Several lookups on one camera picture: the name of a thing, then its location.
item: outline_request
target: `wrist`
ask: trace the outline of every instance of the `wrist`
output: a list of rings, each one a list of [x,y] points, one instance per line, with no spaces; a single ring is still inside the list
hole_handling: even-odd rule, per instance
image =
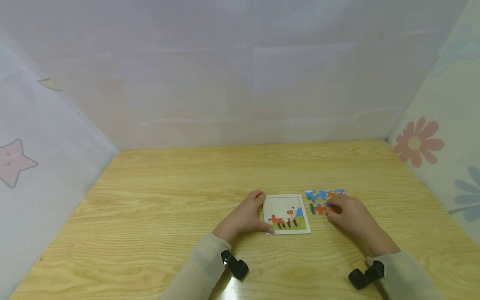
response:
[[[361,241],[373,257],[400,252],[400,248],[397,244],[381,227],[364,235],[361,238]]]
[[[223,219],[212,231],[220,239],[224,239],[230,245],[238,235],[238,231],[228,218]]]

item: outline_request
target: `beige sleeve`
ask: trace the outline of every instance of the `beige sleeve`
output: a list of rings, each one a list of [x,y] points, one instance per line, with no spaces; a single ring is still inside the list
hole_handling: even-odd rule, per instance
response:
[[[225,240],[207,233],[160,299],[208,299],[225,270],[221,253],[230,249]]]
[[[408,252],[367,257],[367,264],[380,261],[385,266],[385,277],[380,282],[390,300],[442,299],[435,290],[427,272]]]

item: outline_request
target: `wood grain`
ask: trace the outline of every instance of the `wood grain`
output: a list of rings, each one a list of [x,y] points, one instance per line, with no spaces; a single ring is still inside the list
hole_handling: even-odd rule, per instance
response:
[[[122,151],[12,299],[157,299],[251,190],[334,188],[361,198],[446,299],[480,294],[478,247],[387,143],[369,140]],[[307,216],[309,235],[240,237],[234,253],[250,273],[241,283],[225,272],[211,298],[380,298],[347,281],[365,269],[356,244],[325,216]]]

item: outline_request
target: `fabric wall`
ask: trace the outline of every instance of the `fabric wall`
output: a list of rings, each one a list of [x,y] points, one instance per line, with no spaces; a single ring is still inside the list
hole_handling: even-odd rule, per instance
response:
[[[385,138],[466,0],[16,0],[0,22],[120,148]]]
[[[388,139],[480,245],[480,3],[471,1]]]
[[[0,299],[23,280],[117,151],[45,79],[0,28]]]

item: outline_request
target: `black wrist strap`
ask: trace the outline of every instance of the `black wrist strap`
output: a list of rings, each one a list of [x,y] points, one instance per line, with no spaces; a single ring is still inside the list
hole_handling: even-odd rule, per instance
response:
[[[373,261],[373,264],[362,273],[355,269],[348,275],[348,280],[356,289],[362,289],[373,281],[385,277],[385,266],[382,262]]]
[[[230,250],[222,252],[222,261],[223,265],[228,265],[228,268],[236,279],[242,280],[245,275],[247,275],[247,264],[243,260],[237,261]]]

